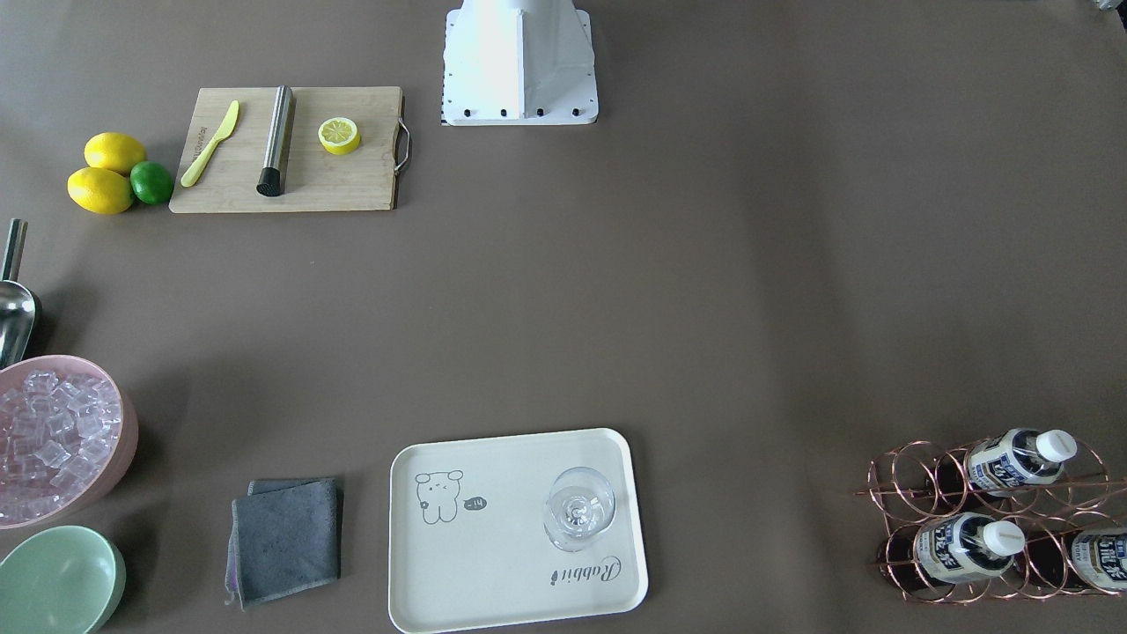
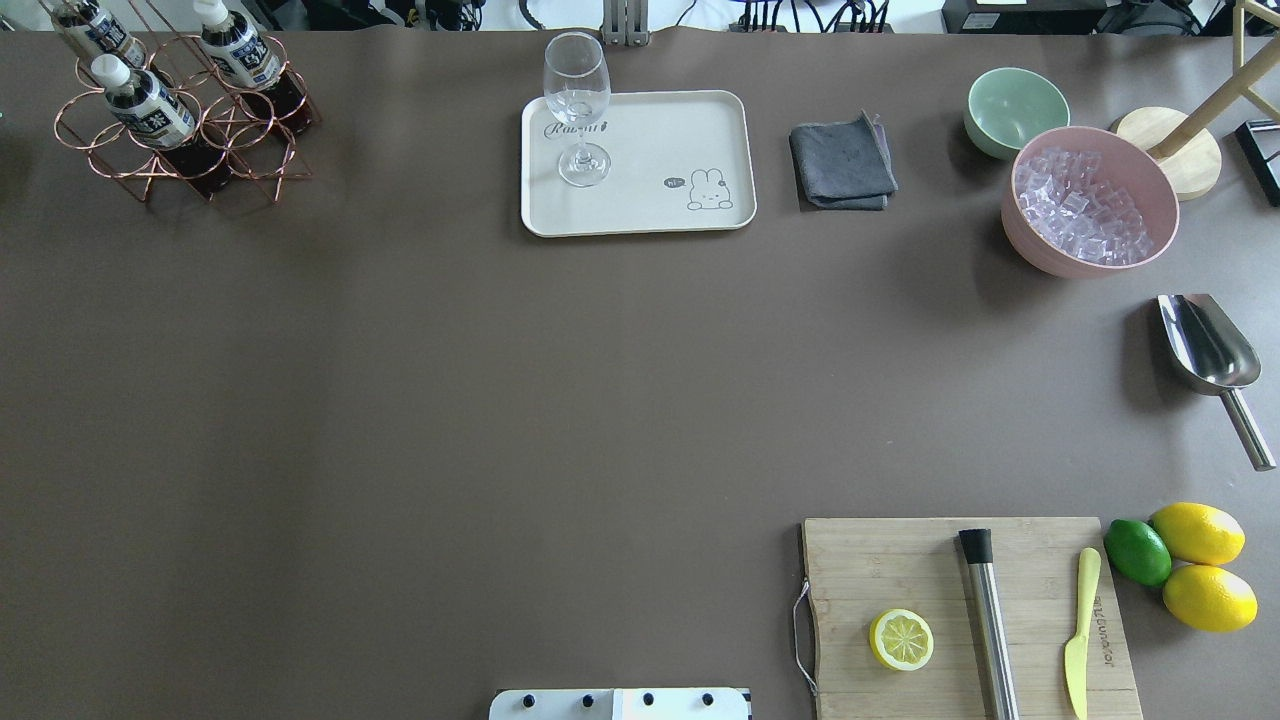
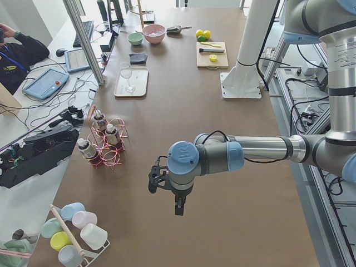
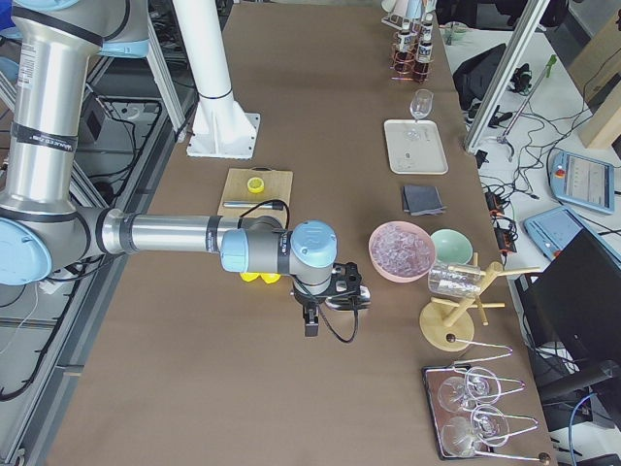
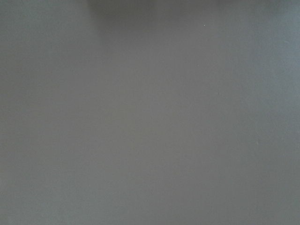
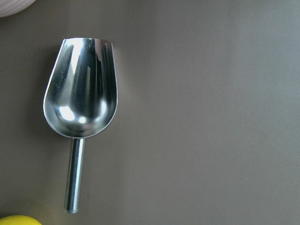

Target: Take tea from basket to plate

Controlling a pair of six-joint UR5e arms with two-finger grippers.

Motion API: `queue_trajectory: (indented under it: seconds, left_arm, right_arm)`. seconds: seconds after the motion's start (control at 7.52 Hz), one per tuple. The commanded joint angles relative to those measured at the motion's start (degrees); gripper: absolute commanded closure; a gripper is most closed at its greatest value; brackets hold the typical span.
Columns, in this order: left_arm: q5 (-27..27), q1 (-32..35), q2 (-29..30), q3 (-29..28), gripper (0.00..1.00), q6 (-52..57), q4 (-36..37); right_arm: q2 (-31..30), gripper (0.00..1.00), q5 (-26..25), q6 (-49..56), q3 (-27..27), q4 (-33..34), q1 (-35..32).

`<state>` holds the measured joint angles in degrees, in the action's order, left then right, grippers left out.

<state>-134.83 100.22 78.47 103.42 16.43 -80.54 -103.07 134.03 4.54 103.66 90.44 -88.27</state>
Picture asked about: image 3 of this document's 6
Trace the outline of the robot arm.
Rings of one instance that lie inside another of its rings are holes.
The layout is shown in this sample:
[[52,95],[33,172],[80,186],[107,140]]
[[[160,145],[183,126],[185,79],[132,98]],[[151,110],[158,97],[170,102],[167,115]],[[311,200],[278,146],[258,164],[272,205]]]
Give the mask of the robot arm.
[[235,66],[222,75],[222,96],[231,109],[212,116],[221,130],[174,143],[160,176],[149,189],[170,190],[175,214],[184,213],[195,177],[235,171],[245,161],[304,162],[355,181],[355,2],[287,1],[283,36],[287,44],[323,42],[327,47],[330,130],[323,135],[267,136],[267,115],[257,84],[261,50],[275,17],[277,1],[253,1]]

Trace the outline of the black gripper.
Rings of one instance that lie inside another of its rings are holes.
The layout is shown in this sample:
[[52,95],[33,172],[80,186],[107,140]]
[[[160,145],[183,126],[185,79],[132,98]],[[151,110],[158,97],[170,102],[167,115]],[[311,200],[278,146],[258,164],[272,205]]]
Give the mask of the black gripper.
[[183,216],[186,197],[190,194],[188,191],[173,191],[175,196],[175,215]]

